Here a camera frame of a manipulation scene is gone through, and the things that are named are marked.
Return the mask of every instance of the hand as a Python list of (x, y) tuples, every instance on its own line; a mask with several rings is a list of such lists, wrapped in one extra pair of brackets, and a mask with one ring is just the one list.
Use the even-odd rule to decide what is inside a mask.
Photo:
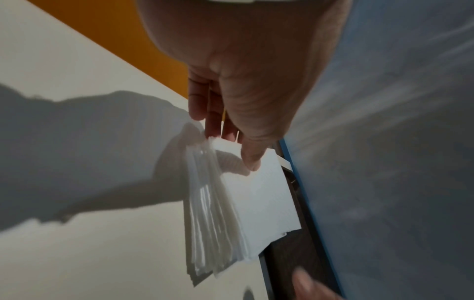
[(293, 287), (296, 300), (343, 300), (338, 294), (313, 280), (301, 268), (293, 272)]
[[(235, 141), (257, 170), (328, 63), (351, 0), (216, 3), (138, 0), (157, 47), (189, 67), (189, 114)], [(226, 118), (221, 133), (224, 107)]]

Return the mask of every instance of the paper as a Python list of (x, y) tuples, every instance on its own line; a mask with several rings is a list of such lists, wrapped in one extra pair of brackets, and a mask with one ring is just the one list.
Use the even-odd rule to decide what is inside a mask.
[(209, 139), (186, 151), (196, 273), (218, 274), (251, 260), (272, 241), (301, 225), (273, 149), (250, 172), (241, 145)]

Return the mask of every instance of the blue edge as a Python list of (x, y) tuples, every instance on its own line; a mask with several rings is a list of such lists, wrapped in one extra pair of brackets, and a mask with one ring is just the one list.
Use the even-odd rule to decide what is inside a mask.
[(283, 151), (283, 155), (285, 156), (285, 159), (290, 162), (291, 167), (293, 168), (293, 174), (295, 175), (296, 180), (298, 181), (298, 184), (300, 185), (301, 192), (303, 194), (303, 197), (305, 198), (306, 204), (310, 208), (309, 211), (310, 211), (311, 217), (313, 219), (313, 223), (315, 224), (317, 234), (318, 234), (319, 238), (321, 239), (322, 246), (324, 248), (324, 251), (326, 252), (327, 260), (329, 261), (329, 266), (331, 267), (332, 273), (334, 274), (334, 277), (336, 278), (336, 283), (339, 287), (339, 290), (341, 291), (341, 296), (346, 298), (346, 293), (344, 293), (344, 291), (342, 289), (341, 281), (339, 280), (339, 276), (337, 276), (336, 270), (334, 269), (334, 264), (332, 263), (332, 260), (331, 260), (331, 256), (329, 255), (326, 244), (325, 244), (324, 240), (322, 239), (321, 231), (320, 231), (319, 226), (318, 226), (317, 221), (316, 221), (316, 216), (313, 213), (313, 210), (311, 210), (308, 195), (306, 194), (306, 190), (305, 190), (305, 187), (304, 187), (303, 182), (301, 180), (301, 177), (298, 173), (298, 170), (296, 169), (293, 161), (291, 160), (290, 152), (288, 151), (288, 147), (286, 146), (286, 142), (283, 138), (279, 142), (280, 142), (281, 150)]

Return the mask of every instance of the gray surface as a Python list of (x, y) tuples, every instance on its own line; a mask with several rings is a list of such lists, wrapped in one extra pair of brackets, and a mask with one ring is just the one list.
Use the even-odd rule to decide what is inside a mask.
[(351, 300), (474, 294), (474, 2), (355, 1), (286, 142)]

